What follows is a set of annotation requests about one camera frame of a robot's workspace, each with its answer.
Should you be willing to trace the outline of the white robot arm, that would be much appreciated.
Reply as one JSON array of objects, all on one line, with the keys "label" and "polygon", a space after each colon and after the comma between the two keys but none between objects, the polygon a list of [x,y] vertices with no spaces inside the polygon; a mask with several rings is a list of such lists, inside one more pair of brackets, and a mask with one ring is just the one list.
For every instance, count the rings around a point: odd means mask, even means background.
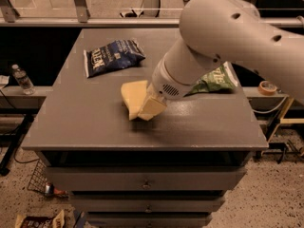
[{"label": "white robot arm", "polygon": [[304,36],[263,23],[241,0],[190,0],[180,37],[155,68],[138,116],[150,120],[224,62],[257,70],[304,103]]}]

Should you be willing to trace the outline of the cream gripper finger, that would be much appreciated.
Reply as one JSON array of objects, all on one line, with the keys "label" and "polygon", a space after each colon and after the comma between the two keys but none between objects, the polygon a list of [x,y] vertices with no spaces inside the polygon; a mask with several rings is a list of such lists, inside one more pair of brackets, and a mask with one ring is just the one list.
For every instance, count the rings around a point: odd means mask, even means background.
[{"label": "cream gripper finger", "polygon": [[146,96],[143,100],[138,117],[149,121],[161,114],[166,108],[167,105],[163,100],[163,96],[157,93],[155,88],[150,85],[146,90]]}]

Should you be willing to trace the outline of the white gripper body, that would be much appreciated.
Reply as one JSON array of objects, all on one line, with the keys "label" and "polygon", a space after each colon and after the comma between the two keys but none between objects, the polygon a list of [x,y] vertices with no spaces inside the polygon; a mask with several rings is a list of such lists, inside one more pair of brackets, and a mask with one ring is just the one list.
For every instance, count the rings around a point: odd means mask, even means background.
[{"label": "white gripper body", "polygon": [[161,101],[178,100],[186,95],[191,85],[185,85],[175,80],[168,72],[164,59],[155,67],[151,78],[154,95]]}]

